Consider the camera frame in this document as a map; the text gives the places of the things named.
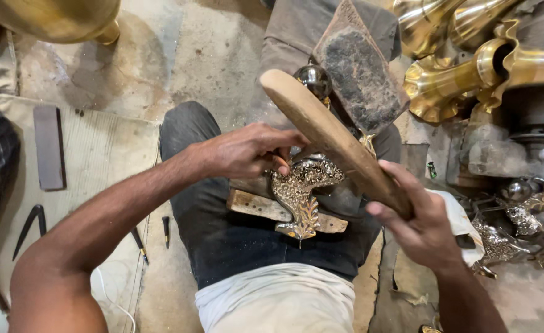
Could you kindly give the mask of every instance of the chrome ball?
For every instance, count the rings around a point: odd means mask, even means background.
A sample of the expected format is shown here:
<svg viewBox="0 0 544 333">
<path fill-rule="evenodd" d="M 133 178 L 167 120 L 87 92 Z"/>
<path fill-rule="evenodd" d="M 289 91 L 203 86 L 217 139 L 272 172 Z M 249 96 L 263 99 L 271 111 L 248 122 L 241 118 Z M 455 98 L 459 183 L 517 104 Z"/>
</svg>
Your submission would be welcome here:
<svg viewBox="0 0 544 333">
<path fill-rule="evenodd" d="M 508 186 L 500 190 L 500 196 L 506 201 L 519 202 L 527 200 L 533 193 L 531 185 L 523 179 L 515 178 Z"/>
<path fill-rule="evenodd" d="M 307 64 L 299 68 L 293 77 L 301 81 L 319 100 L 323 100 L 332 92 L 332 80 L 329 79 L 325 69 L 317 64 Z"/>
</svg>

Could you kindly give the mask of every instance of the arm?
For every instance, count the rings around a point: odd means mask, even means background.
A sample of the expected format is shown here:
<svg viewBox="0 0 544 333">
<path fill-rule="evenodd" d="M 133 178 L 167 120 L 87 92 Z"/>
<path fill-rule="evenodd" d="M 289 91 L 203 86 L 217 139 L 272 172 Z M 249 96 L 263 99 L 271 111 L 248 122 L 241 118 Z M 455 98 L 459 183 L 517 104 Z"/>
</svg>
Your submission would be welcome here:
<svg viewBox="0 0 544 333">
<path fill-rule="evenodd" d="M 91 296 L 93 269 L 145 216 L 170 197 L 208 177 L 255 177 L 274 168 L 286 174 L 297 131 L 254 124 L 195 143 L 155 167 L 99 193 L 32 244 L 11 277 L 10 332 L 107 332 Z M 279 151 L 278 155 L 270 152 Z"/>
<path fill-rule="evenodd" d="M 444 199 L 424 189 L 403 166 L 379 161 L 409 196 L 415 218 L 402 220 L 391 208 L 372 202 L 367 212 L 394 234 L 414 262 L 431 269 L 439 283 L 441 323 L 446 332 L 505 333 L 506 327 L 488 293 L 467 268 L 453 237 Z"/>
</svg>

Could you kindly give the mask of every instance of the person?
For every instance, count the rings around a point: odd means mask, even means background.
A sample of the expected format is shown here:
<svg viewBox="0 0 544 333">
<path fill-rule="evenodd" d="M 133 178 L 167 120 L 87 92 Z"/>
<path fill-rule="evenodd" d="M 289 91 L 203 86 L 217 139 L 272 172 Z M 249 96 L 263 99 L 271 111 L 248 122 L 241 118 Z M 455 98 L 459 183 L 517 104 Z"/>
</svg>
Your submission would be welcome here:
<svg viewBox="0 0 544 333">
<path fill-rule="evenodd" d="M 380 157 L 388 155 L 385 142 L 393 138 L 382 135 Z M 221 134 L 196 102 L 167 112 L 163 163 L 99 193 L 22 255 L 11 277 L 9 331 L 107 332 L 91 296 L 91 272 L 170 199 L 199 287 L 196 306 L 206 332 L 352 332 L 351 280 L 372 242 L 365 238 L 373 234 L 374 219 L 394 233 L 410 259 L 437 276 L 446 332 L 506 332 L 461 258 L 443 199 L 397 163 L 380 161 L 380 166 L 410 198 L 415 213 L 410 221 L 380 203 L 363 202 L 364 218 L 351 220 L 342 234 L 306 239 L 299 250 L 296 239 L 274 231 L 274 221 L 226 209 L 228 178 L 256 177 L 264 170 L 287 174 L 290 148 L 308 143 L 297 130 L 262 123 Z"/>
</svg>

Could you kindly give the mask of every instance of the white cloth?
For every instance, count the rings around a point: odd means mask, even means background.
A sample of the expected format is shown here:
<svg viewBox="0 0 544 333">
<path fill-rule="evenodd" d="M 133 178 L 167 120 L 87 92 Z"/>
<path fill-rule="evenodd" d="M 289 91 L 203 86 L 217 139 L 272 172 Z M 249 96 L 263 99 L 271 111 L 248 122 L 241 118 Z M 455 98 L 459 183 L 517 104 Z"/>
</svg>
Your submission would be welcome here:
<svg viewBox="0 0 544 333">
<path fill-rule="evenodd" d="M 247 271 L 196 293 L 206 333 L 353 332 L 354 285 L 306 264 Z"/>
<path fill-rule="evenodd" d="M 447 217 L 449 223 L 451 223 L 451 230 L 454 235 L 465 235 L 469 234 L 469 237 L 473 239 L 473 242 L 476 245 L 475 249 L 461 249 L 461 255 L 463 256 L 463 261 L 471 267 L 476 261 L 482 259 L 486 250 L 482 243 L 482 238 L 480 233 L 472 226 L 472 223 L 469 221 L 468 215 L 465 212 L 465 209 L 461 207 L 457 199 L 449 192 L 445 191 L 435 191 L 428 190 L 433 193 L 439 194 L 445 200 L 445 207 L 447 208 Z"/>
</svg>

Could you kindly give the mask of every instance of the white cable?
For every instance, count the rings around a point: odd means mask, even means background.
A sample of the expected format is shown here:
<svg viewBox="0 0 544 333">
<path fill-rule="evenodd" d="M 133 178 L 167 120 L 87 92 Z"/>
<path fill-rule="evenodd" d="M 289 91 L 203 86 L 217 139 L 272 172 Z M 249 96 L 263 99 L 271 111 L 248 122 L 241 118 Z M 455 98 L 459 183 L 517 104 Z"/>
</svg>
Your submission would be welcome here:
<svg viewBox="0 0 544 333">
<path fill-rule="evenodd" d="M 132 333 L 135 333 L 136 332 L 136 322 L 134 321 L 134 318 L 132 317 L 130 312 L 126 311 L 123 307 L 116 304 L 116 302 L 114 302 L 109 297 L 107 297 L 107 293 L 105 292 L 105 283 L 103 283 L 103 275 L 101 275 L 101 270 L 99 269 L 99 267 L 97 268 L 97 272 L 99 273 L 99 279 L 101 280 L 101 288 L 103 289 L 103 294 L 105 295 L 105 298 L 107 298 L 108 301 L 110 301 L 113 305 L 118 307 L 118 309 L 122 310 L 122 312 L 124 312 L 125 314 L 128 315 L 128 317 L 130 317 L 130 320 L 132 321 Z"/>
</svg>

